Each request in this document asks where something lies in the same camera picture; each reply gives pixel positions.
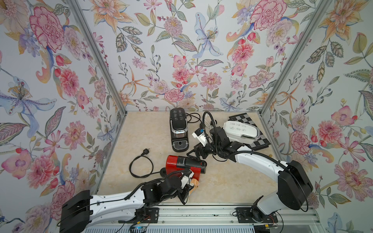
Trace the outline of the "black coffee machine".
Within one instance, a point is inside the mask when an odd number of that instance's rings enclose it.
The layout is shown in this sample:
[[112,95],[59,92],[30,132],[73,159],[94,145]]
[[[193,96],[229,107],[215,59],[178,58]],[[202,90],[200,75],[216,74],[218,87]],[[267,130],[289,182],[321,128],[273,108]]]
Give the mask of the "black coffee machine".
[[189,148],[188,122],[183,108],[170,111],[171,144],[175,152],[185,152]]

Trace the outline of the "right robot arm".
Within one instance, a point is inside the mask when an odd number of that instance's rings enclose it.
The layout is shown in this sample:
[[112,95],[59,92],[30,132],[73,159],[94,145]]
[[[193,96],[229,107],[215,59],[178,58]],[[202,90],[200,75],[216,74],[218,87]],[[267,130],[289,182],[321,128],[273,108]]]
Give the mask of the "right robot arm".
[[303,205],[310,207],[308,197],[313,186],[302,165],[294,160],[276,160],[250,149],[246,145],[247,140],[254,140],[259,136],[257,127],[239,121],[227,121],[222,127],[218,127],[213,115],[205,111],[200,128],[193,133],[199,144],[192,153],[198,160],[212,155],[218,162],[230,160],[247,165],[277,183],[275,192],[259,197],[252,204],[249,216],[255,222],[263,222],[284,208],[301,210]]

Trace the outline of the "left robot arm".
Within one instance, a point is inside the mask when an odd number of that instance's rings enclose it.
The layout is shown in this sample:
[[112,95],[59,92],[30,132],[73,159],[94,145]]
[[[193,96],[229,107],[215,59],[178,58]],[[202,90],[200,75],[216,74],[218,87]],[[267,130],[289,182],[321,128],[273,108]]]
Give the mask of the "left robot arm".
[[81,191],[62,206],[58,224],[61,233],[81,233],[108,221],[140,220],[145,209],[178,198],[185,204],[193,189],[191,170],[174,171],[164,178],[140,183],[133,191],[113,195],[92,195]]

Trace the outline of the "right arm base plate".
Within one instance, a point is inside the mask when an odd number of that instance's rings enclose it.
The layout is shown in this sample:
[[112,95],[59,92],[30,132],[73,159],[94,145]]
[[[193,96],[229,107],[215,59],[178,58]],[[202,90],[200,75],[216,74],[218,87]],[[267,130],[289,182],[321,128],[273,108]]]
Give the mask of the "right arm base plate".
[[252,210],[251,207],[237,207],[232,213],[239,223],[278,223],[275,212],[270,215],[264,215],[258,210]]

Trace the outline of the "white coffee machine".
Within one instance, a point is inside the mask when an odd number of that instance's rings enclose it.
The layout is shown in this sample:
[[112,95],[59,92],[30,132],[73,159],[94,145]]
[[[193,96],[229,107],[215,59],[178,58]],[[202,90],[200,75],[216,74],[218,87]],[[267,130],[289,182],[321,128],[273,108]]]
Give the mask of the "white coffee machine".
[[241,138],[257,140],[260,138],[260,130],[257,127],[239,121],[226,121],[223,129],[231,140]]

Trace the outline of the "blue striped cloth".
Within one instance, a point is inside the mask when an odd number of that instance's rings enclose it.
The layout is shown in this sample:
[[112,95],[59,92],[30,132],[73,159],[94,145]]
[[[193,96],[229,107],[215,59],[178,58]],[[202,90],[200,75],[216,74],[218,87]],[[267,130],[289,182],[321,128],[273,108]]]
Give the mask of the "blue striped cloth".
[[197,179],[191,179],[190,180],[190,191],[189,191],[189,195],[191,195],[198,187],[199,187],[199,181]]

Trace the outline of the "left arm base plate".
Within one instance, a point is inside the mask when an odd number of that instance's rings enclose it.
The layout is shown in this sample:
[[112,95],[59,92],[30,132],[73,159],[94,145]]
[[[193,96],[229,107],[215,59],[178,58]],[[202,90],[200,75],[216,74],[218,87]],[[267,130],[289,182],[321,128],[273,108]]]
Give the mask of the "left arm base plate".
[[129,220],[130,223],[158,223],[159,208],[142,208],[135,211],[135,216]]

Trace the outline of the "red coffee machine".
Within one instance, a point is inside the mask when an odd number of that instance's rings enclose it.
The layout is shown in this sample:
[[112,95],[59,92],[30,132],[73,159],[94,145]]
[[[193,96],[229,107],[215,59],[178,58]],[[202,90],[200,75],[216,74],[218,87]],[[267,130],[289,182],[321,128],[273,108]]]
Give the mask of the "red coffee machine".
[[199,181],[201,174],[206,173],[207,162],[185,156],[169,155],[166,160],[165,169],[167,175],[174,171],[190,169],[194,173],[192,178]]

